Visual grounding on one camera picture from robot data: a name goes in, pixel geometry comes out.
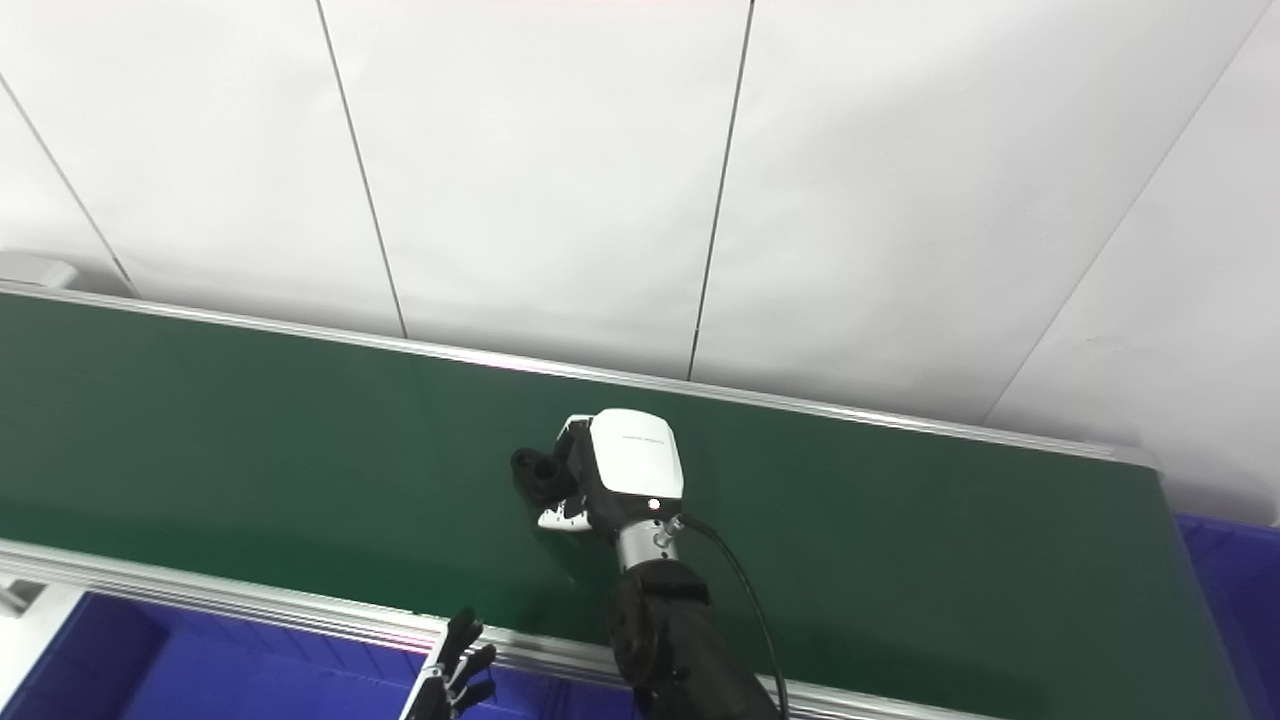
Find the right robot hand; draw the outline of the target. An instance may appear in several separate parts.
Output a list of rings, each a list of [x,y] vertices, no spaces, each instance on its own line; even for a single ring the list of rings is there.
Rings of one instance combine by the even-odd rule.
[[[552,456],[571,486],[538,514],[541,529],[590,530],[614,542],[632,525],[659,525],[684,510],[684,469],[660,416],[621,407],[572,415]]]

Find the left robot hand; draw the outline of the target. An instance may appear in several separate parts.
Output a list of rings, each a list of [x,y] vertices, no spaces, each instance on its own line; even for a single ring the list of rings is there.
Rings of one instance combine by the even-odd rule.
[[[497,647],[474,644],[485,625],[472,607],[460,610],[436,634],[415,678],[401,719],[460,719],[468,708],[494,696],[493,679],[477,682],[497,660]]]

